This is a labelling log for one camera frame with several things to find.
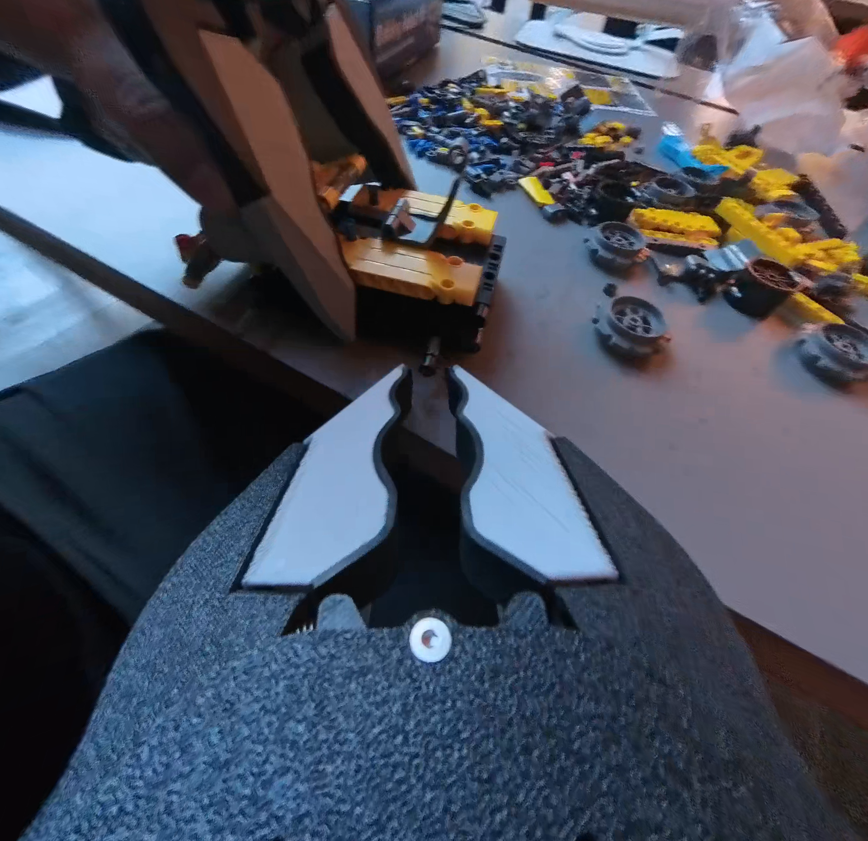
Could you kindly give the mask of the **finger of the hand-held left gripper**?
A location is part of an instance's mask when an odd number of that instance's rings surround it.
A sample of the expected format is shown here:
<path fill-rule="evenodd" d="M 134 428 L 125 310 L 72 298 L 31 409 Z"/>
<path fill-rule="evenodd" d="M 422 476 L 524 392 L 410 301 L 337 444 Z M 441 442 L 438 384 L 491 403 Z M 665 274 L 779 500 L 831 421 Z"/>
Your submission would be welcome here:
<path fill-rule="evenodd" d="M 242 208 L 245 226 L 320 322 L 343 341 L 353 341 L 356 288 L 320 208 L 283 90 L 240 41 L 210 31 L 199 36 L 266 186 L 263 198 Z"/>
<path fill-rule="evenodd" d="M 338 3 L 326 5 L 322 34 L 318 92 L 337 129 L 385 188 L 415 189 L 379 78 Z"/>

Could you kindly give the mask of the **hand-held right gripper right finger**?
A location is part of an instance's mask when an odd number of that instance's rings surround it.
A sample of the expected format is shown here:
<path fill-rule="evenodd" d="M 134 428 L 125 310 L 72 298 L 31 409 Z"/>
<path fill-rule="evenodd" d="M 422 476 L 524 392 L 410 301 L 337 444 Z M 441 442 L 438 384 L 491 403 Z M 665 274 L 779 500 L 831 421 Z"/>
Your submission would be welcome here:
<path fill-rule="evenodd" d="M 617 581 L 552 434 L 457 365 L 448 390 L 468 539 L 542 586 Z"/>

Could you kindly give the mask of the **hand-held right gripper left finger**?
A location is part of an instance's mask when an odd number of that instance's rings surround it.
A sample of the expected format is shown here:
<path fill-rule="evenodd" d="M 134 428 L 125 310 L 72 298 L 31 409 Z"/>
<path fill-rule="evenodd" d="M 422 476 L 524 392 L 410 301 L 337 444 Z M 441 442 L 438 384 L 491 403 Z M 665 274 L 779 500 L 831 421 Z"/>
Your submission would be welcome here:
<path fill-rule="evenodd" d="M 412 389 L 401 364 L 306 439 L 241 575 L 244 589 L 318 589 L 386 541 L 396 516 L 388 437 Z"/>

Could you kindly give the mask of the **yellow toy vehicle model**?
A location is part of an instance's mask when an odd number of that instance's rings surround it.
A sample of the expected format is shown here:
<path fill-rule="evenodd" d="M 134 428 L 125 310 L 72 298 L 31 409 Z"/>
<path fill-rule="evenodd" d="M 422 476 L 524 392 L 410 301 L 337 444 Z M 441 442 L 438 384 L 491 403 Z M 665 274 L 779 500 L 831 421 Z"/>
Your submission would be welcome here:
<path fill-rule="evenodd" d="M 362 336 L 400 336 L 425 347 L 432 376 L 442 350 L 476 353 L 491 311 L 506 239 L 497 212 L 458 199 L 470 177 L 457 170 L 445 196 L 385 189 L 351 154 L 311 163 L 313 189 L 356 288 Z"/>

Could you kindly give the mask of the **grey desk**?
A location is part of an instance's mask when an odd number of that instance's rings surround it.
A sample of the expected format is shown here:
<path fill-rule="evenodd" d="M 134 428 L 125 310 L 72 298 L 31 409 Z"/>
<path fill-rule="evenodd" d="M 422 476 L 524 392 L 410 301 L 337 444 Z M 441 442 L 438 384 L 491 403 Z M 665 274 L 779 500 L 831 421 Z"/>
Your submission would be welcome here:
<path fill-rule="evenodd" d="M 63 138 L 2 128 L 2 210 L 20 239 L 112 289 L 251 374 L 335 413 L 423 348 L 342 345 L 315 321 L 251 304 L 225 265 L 180 283 L 174 237 L 197 208 L 156 170 Z M 614 360 L 591 318 L 606 278 L 584 230 L 553 226 L 522 191 L 482 200 L 507 246 L 481 350 L 481 382 L 569 438 L 690 554 L 725 604 L 866 680 L 866 399 L 821 383 L 776 318 L 698 304 L 644 266 L 624 283 L 663 313 L 667 349 L 646 369 Z"/>

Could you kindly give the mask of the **person's left hand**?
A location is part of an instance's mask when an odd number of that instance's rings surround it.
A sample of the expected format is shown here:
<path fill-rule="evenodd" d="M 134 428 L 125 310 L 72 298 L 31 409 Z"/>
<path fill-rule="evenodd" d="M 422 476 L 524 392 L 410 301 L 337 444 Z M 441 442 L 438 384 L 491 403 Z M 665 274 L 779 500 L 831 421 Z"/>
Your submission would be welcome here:
<path fill-rule="evenodd" d="M 2 91 L 41 76 L 69 85 L 96 136 L 162 171 L 202 223 L 238 218 L 205 137 L 142 72 L 99 0 L 1 0 L 1 53 Z"/>

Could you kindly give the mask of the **blue cardboard kit box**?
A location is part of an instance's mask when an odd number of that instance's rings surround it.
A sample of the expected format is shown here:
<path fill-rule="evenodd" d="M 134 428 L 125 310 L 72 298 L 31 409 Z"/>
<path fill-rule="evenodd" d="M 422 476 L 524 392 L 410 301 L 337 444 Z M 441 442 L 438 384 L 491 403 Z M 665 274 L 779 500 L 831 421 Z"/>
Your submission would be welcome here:
<path fill-rule="evenodd" d="M 382 78 L 396 76 L 440 43 L 443 0 L 367 0 L 368 40 Z"/>

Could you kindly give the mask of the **person's dark clothing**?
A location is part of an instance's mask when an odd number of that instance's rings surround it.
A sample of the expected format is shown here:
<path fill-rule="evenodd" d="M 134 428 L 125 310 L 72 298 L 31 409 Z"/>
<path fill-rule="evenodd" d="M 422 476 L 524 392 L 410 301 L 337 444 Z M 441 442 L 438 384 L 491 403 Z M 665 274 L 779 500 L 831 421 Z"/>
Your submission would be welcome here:
<path fill-rule="evenodd" d="M 155 329 L 3 389 L 1 413 L 1 831 L 17 839 L 164 576 L 323 417 Z"/>

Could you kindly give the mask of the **yellow sticker sheet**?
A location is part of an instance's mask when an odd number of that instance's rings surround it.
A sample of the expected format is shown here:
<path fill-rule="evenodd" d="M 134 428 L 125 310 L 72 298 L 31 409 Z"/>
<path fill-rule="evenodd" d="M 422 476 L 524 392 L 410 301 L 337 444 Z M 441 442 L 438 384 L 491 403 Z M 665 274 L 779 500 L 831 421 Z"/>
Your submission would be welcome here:
<path fill-rule="evenodd" d="M 482 61 L 486 81 L 524 97 L 586 98 L 592 109 L 613 109 L 640 116 L 657 116 L 634 83 L 623 76 L 607 76 L 571 66 L 553 66 L 487 57 Z"/>

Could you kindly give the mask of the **black wheel rim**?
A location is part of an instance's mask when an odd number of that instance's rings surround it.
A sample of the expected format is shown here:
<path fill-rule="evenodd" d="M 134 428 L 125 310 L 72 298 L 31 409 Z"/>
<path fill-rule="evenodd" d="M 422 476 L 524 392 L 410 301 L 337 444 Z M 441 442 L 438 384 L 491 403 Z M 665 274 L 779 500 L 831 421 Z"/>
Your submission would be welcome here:
<path fill-rule="evenodd" d="M 629 184 L 603 180 L 592 193 L 592 207 L 598 224 L 624 223 L 640 204 L 635 190 Z"/>

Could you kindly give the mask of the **grey panel piece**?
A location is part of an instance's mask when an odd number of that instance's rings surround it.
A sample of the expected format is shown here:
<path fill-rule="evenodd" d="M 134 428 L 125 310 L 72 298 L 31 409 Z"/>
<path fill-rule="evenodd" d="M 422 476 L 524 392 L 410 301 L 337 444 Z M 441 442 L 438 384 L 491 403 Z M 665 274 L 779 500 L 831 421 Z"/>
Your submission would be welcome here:
<path fill-rule="evenodd" d="M 715 248 L 661 244 L 650 248 L 648 259 L 656 269 L 660 285 L 681 283 L 700 302 L 705 302 L 759 256 L 754 242 L 744 239 Z"/>

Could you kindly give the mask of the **blue brick separator tool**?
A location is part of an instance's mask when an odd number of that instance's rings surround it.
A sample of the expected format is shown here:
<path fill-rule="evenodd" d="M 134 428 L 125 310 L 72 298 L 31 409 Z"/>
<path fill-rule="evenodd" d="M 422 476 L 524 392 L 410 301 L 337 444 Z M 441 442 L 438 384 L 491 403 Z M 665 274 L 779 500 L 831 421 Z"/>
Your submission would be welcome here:
<path fill-rule="evenodd" d="M 727 170 L 726 165 L 705 164 L 693 154 L 683 131 L 672 122 L 664 122 L 660 127 L 660 138 L 656 152 L 666 161 L 677 165 L 682 171 L 693 169 L 701 174 L 718 178 Z"/>

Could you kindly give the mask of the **pile of yellow beams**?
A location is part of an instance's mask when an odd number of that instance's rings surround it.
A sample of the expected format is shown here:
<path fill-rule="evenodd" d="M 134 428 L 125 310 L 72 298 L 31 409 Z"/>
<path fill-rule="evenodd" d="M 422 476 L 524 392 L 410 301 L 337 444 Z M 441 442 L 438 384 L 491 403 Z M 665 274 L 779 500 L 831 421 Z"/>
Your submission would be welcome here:
<path fill-rule="evenodd" d="M 866 257 L 844 221 L 849 239 L 827 238 L 818 215 L 792 189 L 798 174 L 766 167 L 759 148 L 726 147 L 707 137 L 693 154 L 728 170 L 696 190 L 692 210 L 636 207 L 627 222 L 647 244 L 715 248 L 748 239 L 760 257 L 778 261 L 810 282 L 801 290 L 807 297 L 796 300 L 805 320 L 834 322 L 851 316 L 851 299 L 866 299 Z"/>

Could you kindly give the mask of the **clear plastic bag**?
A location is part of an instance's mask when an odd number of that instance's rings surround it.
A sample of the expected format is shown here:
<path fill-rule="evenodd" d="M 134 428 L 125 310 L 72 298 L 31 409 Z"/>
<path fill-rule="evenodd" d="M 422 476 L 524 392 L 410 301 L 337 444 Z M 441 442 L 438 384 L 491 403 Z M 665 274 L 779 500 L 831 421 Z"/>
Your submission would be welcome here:
<path fill-rule="evenodd" d="M 742 0 L 727 18 L 722 62 L 685 128 L 699 141 L 759 128 L 759 141 L 794 157 L 866 149 L 866 109 L 846 105 L 861 78 L 833 52 L 840 34 L 823 0 Z"/>

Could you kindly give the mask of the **long black holed beam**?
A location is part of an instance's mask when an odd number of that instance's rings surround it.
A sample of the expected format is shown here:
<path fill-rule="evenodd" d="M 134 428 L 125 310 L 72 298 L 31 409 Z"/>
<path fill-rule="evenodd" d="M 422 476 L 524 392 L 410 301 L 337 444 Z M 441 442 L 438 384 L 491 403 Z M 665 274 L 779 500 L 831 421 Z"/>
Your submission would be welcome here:
<path fill-rule="evenodd" d="M 798 174 L 793 190 L 817 215 L 819 227 L 829 239 L 846 240 L 850 232 L 844 226 L 819 187 L 806 174 Z"/>

